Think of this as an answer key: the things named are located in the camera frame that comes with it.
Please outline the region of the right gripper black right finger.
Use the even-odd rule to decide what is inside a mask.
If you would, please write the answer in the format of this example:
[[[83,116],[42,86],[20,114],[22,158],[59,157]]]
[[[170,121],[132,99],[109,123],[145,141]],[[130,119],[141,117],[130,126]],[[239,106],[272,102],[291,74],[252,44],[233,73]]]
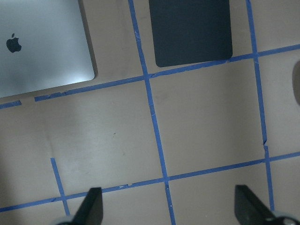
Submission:
[[[247,185],[235,186],[234,214],[240,225],[267,225],[276,219]]]

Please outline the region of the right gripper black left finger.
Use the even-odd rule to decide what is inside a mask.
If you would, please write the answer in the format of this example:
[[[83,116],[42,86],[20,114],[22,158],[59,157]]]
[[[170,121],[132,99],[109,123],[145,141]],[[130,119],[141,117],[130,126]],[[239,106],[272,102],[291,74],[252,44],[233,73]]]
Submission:
[[[100,225],[103,220],[102,188],[91,188],[73,217],[74,225]]]

